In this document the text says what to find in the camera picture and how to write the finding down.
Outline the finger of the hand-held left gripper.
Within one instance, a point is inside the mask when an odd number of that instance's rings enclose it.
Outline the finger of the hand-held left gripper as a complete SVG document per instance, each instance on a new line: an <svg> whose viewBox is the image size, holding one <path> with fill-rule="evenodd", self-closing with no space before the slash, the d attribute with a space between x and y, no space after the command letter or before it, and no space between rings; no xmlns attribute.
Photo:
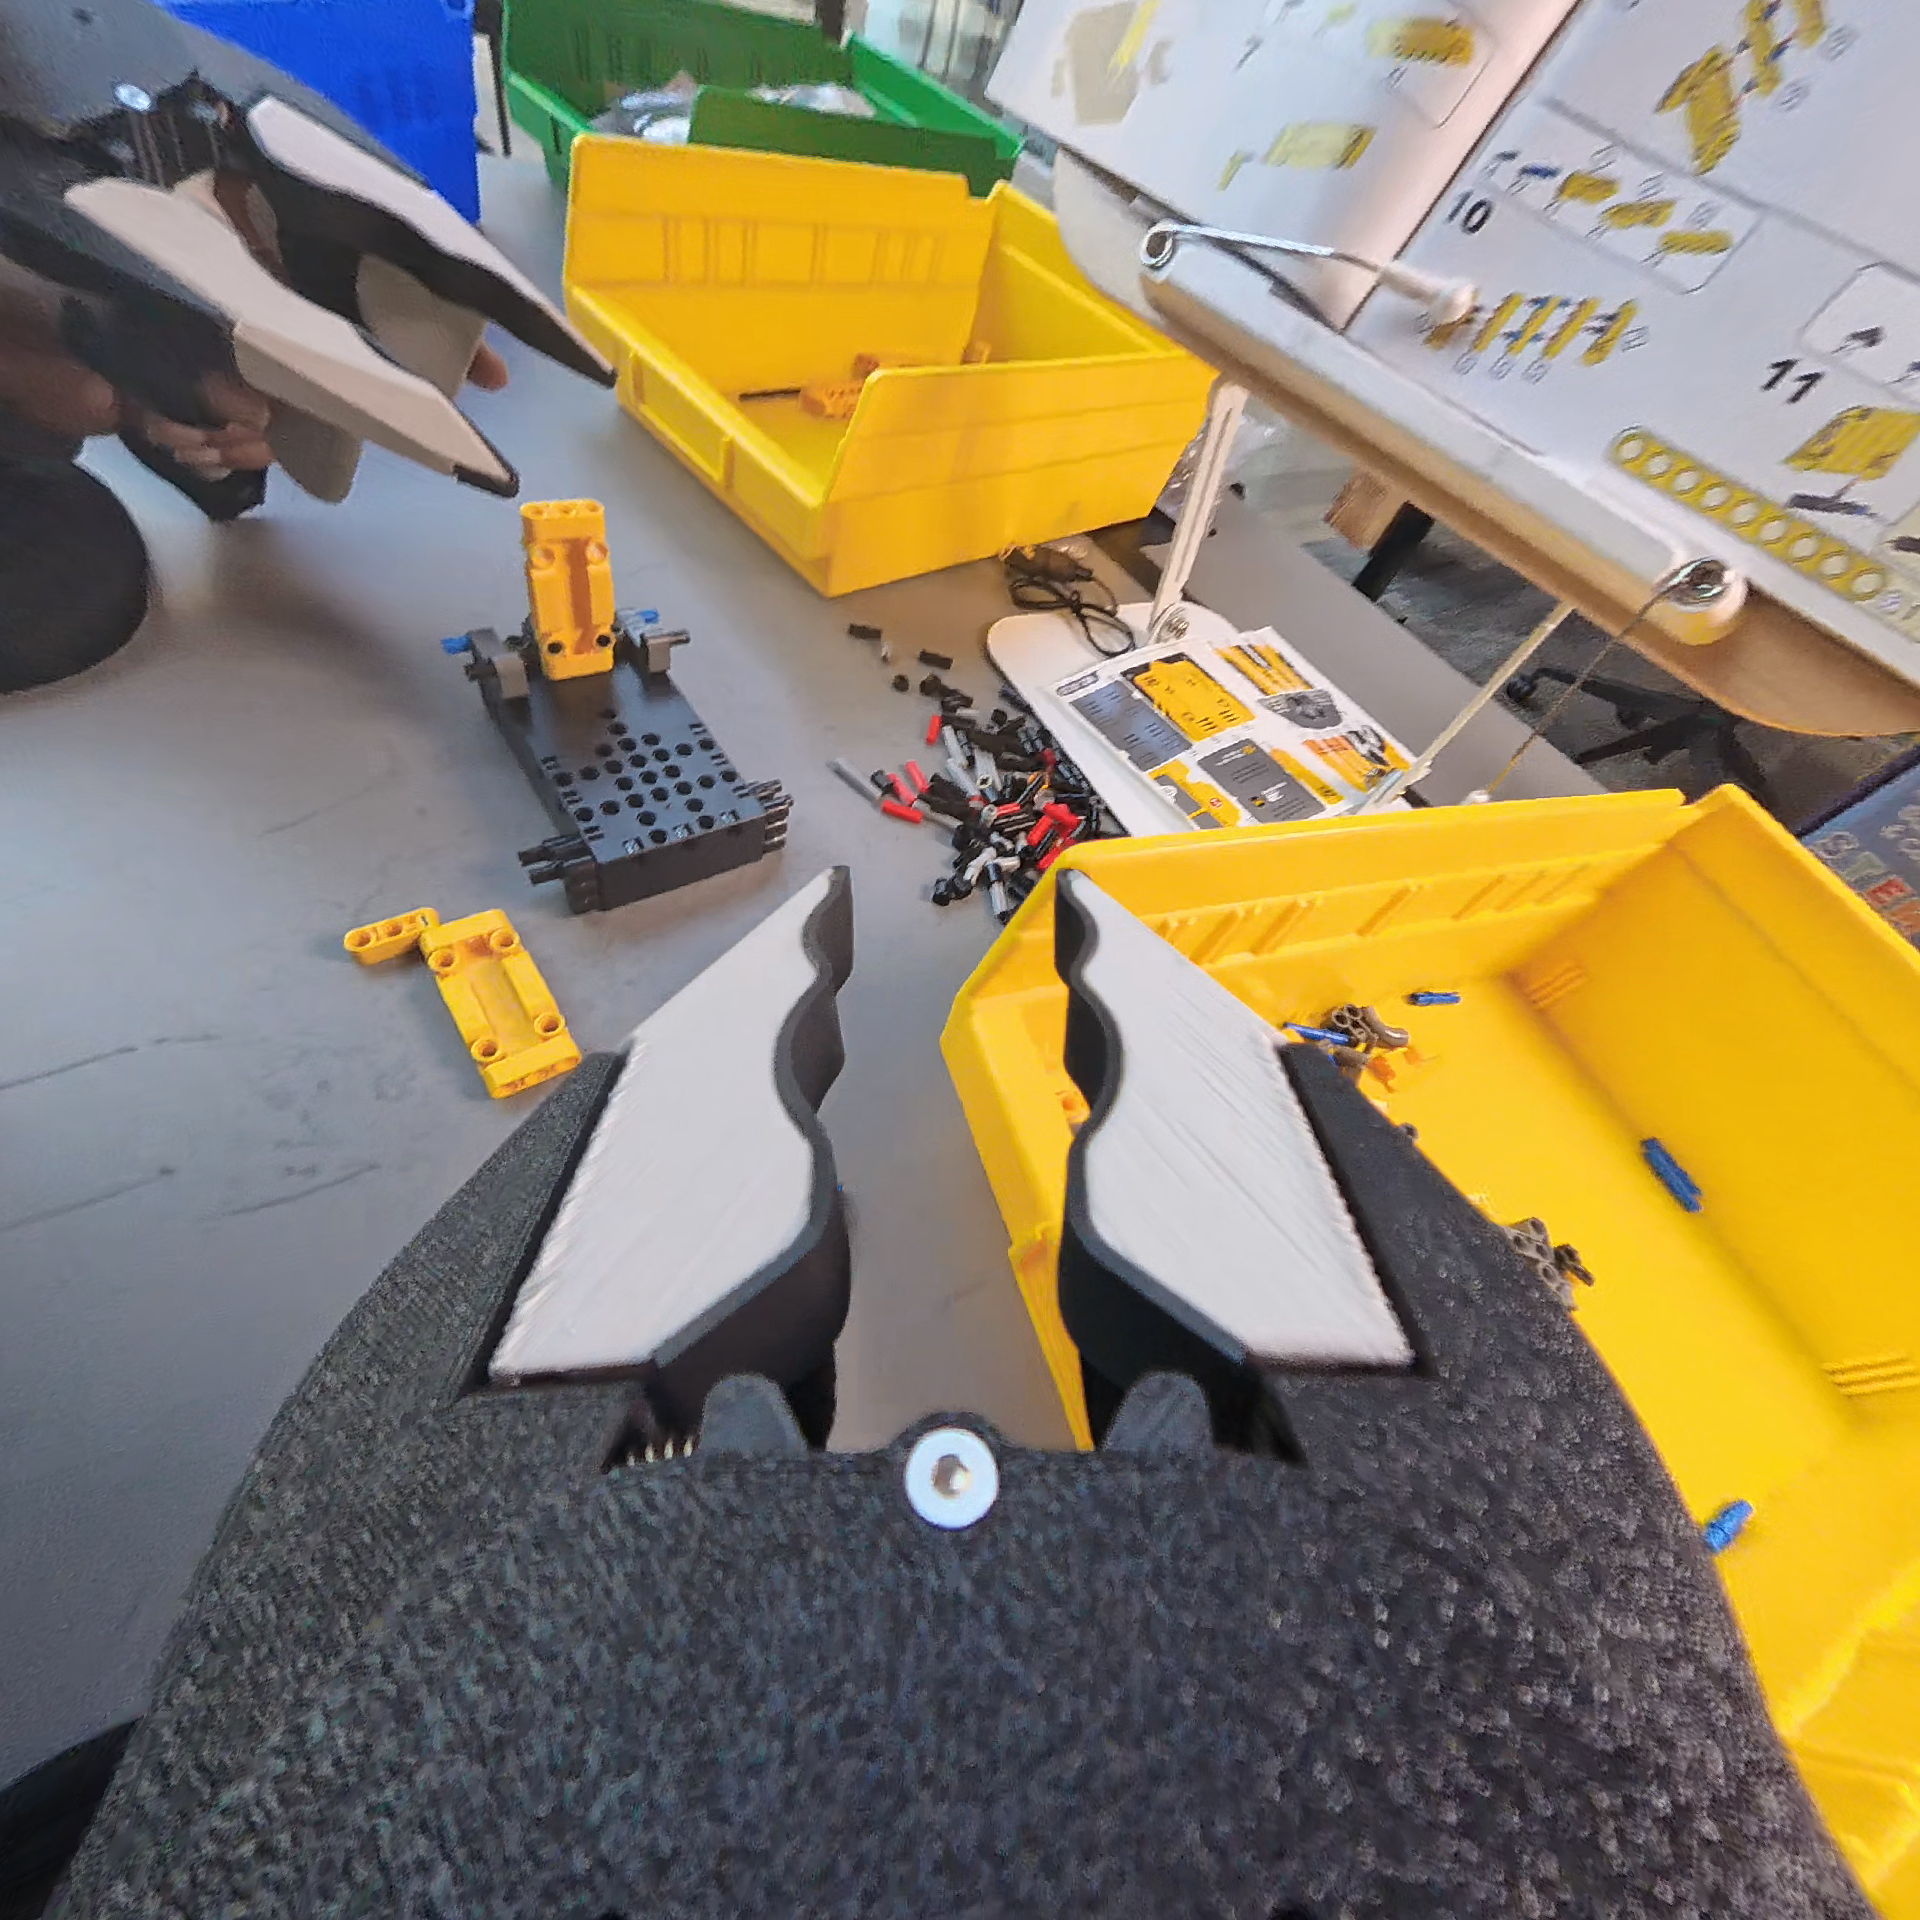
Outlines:
<svg viewBox="0 0 1920 1920"><path fill-rule="evenodd" d="M200 176L175 190L94 184L75 202L113 235L153 239L157 262L179 268L237 325L237 375L269 401L269 449L304 494L339 498L364 446L479 494L514 494L510 458L468 420L461 393L399 369L360 325L286 279L265 207L241 178Z"/></svg>
<svg viewBox="0 0 1920 1920"><path fill-rule="evenodd" d="M262 95L246 110L252 190L286 279L448 396L479 334L610 387L610 362L456 207L371 143Z"/></svg>

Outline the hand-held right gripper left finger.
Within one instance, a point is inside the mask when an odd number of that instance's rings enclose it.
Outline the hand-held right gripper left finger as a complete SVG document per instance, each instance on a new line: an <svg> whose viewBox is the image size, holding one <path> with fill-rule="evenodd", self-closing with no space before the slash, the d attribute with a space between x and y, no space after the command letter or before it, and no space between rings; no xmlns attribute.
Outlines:
<svg viewBox="0 0 1920 1920"><path fill-rule="evenodd" d="M801 1382L848 1314L824 1101L853 874L824 870L626 1040L488 1350L488 1382Z"/></svg>

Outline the heap of grey lego pieces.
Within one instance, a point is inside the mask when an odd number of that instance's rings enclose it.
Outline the heap of grey lego pieces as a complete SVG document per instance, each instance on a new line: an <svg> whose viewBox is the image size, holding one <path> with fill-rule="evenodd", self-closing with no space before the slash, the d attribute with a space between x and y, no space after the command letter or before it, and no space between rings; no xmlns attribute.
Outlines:
<svg viewBox="0 0 1920 1920"><path fill-rule="evenodd" d="M1326 1017L1281 1017L1276 1031L1300 1044L1316 1044L1357 1090L1377 1078L1393 1086L1393 1063L1413 1063L1413 1034L1388 1023L1375 1005L1338 1003ZM1578 1309L1578 1289L1595 1285L1575 1243L1555 1243L1545 1214L1498 1214L1487 1194L1467 1194L1473 1209L1498 1224L1516 1261L1545 1280L1562 1309ZM1755 1520L1749 1500L1721 1500L1703 1524L1708 1555L1721 1555Z"/></svg>

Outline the yellow lego panel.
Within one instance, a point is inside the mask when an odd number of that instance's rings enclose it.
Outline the yellow lego panel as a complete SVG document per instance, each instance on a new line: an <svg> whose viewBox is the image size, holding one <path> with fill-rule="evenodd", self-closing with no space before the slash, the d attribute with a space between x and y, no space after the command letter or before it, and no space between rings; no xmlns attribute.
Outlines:
<svg viewBox="0 0 1920 1920"><path fill-rule="evenodd" d="M488 1099L514 1099L580 1063L558 1003L503 908L420 929L420 959Z"/></svg>

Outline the black lego model yellow beam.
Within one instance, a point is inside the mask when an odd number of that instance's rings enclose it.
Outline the black lego model yellow beam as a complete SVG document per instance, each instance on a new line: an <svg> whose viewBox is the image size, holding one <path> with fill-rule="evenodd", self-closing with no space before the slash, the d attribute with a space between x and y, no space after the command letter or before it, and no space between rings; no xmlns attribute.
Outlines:
<svg viewBox="0 0 1920 1920"><path fill-rule="evenodd" d="M603 504L523 504L522 572L522 631L471 631L461 663L551 822L514 852L527 883L609 912L777 852L791 797L675 683L686 631L616 602Z"/></svg>

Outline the yellow storage bin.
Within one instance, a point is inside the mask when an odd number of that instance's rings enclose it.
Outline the yellow storage bin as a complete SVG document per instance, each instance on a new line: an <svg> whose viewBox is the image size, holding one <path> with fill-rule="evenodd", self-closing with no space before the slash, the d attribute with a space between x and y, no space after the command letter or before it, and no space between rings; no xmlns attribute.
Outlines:
<svg viewBox="0 0 1920 1920"><path fill-rule="evenodd" d="M1276 1026L1405 1026L1380 1114L1590 1272L1578 1324L1718 1550L1775 1725L1916 1916L1916 947L1734 787L1100 840Z"/></svg>
<svg viewBox="0 0 1920 1920"><path fill-rule="evenodd" d="M825 597L1146 515L1213 369L1100 299L1013 184L580 135L563 304L616 401ZM878 373L855 416L733 393Z"/></svg>

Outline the heap of yellow lego parts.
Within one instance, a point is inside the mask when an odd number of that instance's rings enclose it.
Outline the heap of yellow lego parts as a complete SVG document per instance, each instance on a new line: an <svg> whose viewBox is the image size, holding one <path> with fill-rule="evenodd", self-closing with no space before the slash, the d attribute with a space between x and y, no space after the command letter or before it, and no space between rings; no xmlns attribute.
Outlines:
<svg viewBox="0 0 1920 1920"><path fill-rule="evenodd" d="M807 381L787 385L787 387L748 387L748 393L733 393L733 401L738 407L796 401L801 416L807 416L807 420L844 423L855 416L855 401L878 373L904 373L904 369L921 369L921 356L861 351L830 375L807 375Z"/></svg>

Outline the pile of loose lego pieces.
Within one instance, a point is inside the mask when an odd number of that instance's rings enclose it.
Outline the pile of loose lego pieces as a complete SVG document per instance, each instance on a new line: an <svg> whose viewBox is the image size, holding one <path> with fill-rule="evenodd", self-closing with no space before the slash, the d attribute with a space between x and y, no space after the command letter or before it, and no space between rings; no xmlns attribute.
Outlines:
<svg viewBox="0 0 1920 1920"><path fill-rule="evenodd" d="M921 703L921 728L899 761L830 757L825 775L878 818L940 836L926 904L978 902L1005 928L1066 852L1123 836L1115 803L1010 683L973 700L940 647L904 654L870 622L853 622L848 636L878 654L894 695Z"/></svg>

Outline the colourful lego set box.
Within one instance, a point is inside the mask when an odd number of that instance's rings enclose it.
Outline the colourful lego set box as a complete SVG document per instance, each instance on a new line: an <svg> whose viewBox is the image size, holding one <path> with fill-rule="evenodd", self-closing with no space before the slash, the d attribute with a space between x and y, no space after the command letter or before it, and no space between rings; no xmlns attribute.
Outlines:
<svg viewBox="0 0 1920 1920"><path fill-rule="evenodd" d="M1881 923L1920 946L1920 748L1891 757L1836 803L1819 808L1799 844L1822 863Z"/></svg>

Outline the open lego instruction manual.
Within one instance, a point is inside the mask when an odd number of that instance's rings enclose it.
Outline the open lego instruction manual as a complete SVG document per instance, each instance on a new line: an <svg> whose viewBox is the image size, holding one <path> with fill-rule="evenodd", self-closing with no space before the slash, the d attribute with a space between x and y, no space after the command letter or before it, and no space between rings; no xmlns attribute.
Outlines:
<svg viewBox="0 0 1920 1920"><path fill-rule="evenodd" d="M1017 3L988 95L1150 222L1473 279L1441 328L1254 256L1916 677L1916 3Z"/></svg>

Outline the person's left hand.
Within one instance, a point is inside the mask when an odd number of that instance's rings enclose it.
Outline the person's left hand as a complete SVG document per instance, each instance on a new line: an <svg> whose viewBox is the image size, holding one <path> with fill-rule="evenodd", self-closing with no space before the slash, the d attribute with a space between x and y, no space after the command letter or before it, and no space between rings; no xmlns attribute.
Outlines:
<svg viewBox="0 0 1920 1920"><path fill-rule="evenodd" d="M59 440L120 437L171 449L190 470L265 470L269 401L233 373L210 373L200 396L214 423L164 420L123 396L104 375L87 373L59 344L51 283L3 262L0 268L0 396L3 409Z"/></svg>

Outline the blue storage bin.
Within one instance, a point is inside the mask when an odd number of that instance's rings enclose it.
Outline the blue storage bin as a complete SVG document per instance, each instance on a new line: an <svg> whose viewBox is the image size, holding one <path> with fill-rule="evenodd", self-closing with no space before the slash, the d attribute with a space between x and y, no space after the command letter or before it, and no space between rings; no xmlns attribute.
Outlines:
<svg viewBox="0 0 1920 1920"><path fill-rule="evenodd" d="M463 218L479 215L468 0L171 0L164 12L316 86Z"/></svg>

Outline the sticker sheet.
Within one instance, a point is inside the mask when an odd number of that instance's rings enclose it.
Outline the sticker sheet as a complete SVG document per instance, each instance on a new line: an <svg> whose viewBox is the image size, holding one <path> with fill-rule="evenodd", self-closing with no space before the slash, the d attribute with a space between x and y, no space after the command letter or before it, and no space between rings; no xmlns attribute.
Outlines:
<svg viewBox="0 0 1920 1920"><path fill-rule="evenodd" d="M1274 631L1165 636L1053 683L1123 793L1193 831L1296 824L1357 808L1413 757Z"/></svg>

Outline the white document stand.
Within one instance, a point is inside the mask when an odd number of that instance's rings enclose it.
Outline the white document stand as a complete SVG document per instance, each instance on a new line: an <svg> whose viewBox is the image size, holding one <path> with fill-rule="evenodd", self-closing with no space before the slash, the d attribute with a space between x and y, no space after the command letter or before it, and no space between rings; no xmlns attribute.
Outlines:
<svg viewBox="0 0 1920 1920"><path fill-rule="evenodd" d="M1595 481L1578 481L1487 420L1459 409L1380 355L1329 328L1286 288L1254 309L1254 256L1179 248L1169 276L1141 268L1159 320L1214 355L1224 387L1213 396L1202 464L1179 513L1175 554L1165 572L1156 627L1183 588L1224 449L1248 393L1300 420L1352 464L1370 467L1408 506L1452 524L1508 572L1554 595L1548 616L1441 719L1405 771L1413 793L1452 737L1491 709L1497 690L1541 654L1567 616L1589 616L1610 641L1708 647L1749 613L1749 572L1721 554L1693 554L1678 536L1630 515Z"/></svg>

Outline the metal gooseneck page holder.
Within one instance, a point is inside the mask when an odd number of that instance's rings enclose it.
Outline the metal gooseneck page holder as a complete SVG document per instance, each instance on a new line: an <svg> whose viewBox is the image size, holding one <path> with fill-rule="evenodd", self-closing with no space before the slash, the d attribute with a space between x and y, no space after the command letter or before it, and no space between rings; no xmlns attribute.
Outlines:
<svg viewBox="0 0 1920 1920"><path fill-rule="evenodd" d="M1405 256L1365 256L1352 248L1326 248L1288 235L1259 235L1259 233L1234 233L1234 226L1206 226L1206 222L1150 222L1139 245L1139 262L1156 276L1169 276L1179 248L1214 248L1214 252L1259 252L1259 256L1300 256L1300 262L1326 262L1326 268L1352 268L1375 276L1377 288L1388 288L1398 303L1420 304L1431 325L1459 325L1476 304L1473 279L1447 279L1408 268Z"/></svg>

